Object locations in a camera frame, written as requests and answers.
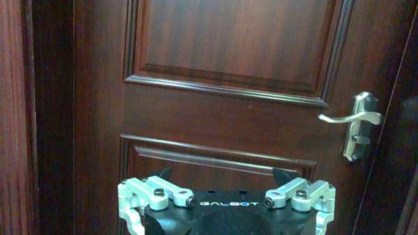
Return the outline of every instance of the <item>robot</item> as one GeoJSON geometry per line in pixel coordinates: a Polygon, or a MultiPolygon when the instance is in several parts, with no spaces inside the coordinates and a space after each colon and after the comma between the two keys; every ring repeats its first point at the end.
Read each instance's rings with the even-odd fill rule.
{"type": "Polygon", "coordinates": [[[163,175],[123,180],[119,217],[132,235],[325,235],[335,187],[277,168],[273,175],[281,187],[266,192],[192,191],[163,175]]]}

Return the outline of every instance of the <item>raised door panel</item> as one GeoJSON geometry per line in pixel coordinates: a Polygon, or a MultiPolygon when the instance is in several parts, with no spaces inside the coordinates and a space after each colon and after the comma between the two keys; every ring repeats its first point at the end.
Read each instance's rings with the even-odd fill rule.
{"type": "Polygon", "coordinates": [[[326,106],[346,2],[132,1],[126,81],[326,106]]]}
{"type": "Polygon", "coordinates": [[[192,189],[271,189],[273,167],[314,178],[314,161],[293,160],[174,141],[120,136],[122,178],[143,178],[171,168],[171,182],[192,189]]]}

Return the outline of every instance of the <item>wood grain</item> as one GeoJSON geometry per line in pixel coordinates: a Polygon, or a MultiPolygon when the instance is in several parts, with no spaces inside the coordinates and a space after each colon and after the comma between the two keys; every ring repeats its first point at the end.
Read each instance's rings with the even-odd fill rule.
{"type": "Polygon", "coordinates": [[[38,234],[31,10],[0,0],[0,233],[38,234]]]}
{"type": "MultiPolygon", "coordinates": [[[[339,63],[331,70],[329,109],[123,82],[126,41],[131,36],[126,34],[132,14],[128,4],[135,5],[135,1],[75,2],[76,233],[116,233],[116,185],[119,167],[126,161],[119,136],[124,133],[317,162],[314,179],[327,180],[338,188],[341,213],[329,232],[349,234],[371,158],[355,164],[343,160],[341,145],[346,125],[323,123],[317,115],[347,115],[351,97],[361,91],[370,91],[381,100],[378,111],[386,110],[417,3],[409,0],[354,2],[339,63]],[[96,179],[100,182],[92,187],[96,179]]],[[[373,133],[371,147],[379,130],[377,127],[373,133]]]]}
{"type": "Polygon", "coordinates": [[[415,13],[385,115],[379,150],[358,216],[355,230],[358,234],[395,234],[401,223],[405,226],[399,229],[406,230],[407,221],[399,219],[418,164],[418,107],[417,101],[407,101],[418,95],[417,55],[418,18],[415,13]]]}
{"type": "Polygon", "coordinates": [[[301,103],[319,99],[326,106],[350,0],[144,0],[130,7],[128,81],[174,86],[174,80],[182,89],[285,102],[302,95],[311,102],[301,103]]]}

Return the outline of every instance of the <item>logo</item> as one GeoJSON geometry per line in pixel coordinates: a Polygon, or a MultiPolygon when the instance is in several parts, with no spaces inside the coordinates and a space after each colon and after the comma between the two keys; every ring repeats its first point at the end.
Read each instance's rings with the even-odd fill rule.
{"type": "Polygon", "coordinates": [[[258,202],[200,202],[200,206],[222,206],[222,207],[250,207],[257,206],[258,202]]]}

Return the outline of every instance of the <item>lever handle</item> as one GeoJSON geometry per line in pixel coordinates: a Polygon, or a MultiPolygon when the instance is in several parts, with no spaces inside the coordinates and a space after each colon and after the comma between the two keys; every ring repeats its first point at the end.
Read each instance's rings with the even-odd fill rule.
{"type": "Polygon", "coordinates": [[[347,123],[357,120],[369,121],[374,125],[379,125],[382,123],[382,114],[377,112],[359,112],[346,117],[329,117],[323,114],[318,116],[322,121],[329,123],[347,123]]]}
{"type": "Polygon", "coordinates": [[[339,118],[323,114],[318,116],[322,121],[329,123],[350,123],[343,156],[351,162],[366,156],[371,125],[379,125],[383,121],[383,115],[375,112],[377,102],[378,99],[370,92],[362,92],[354,96],[353,115],[339,118]]]}

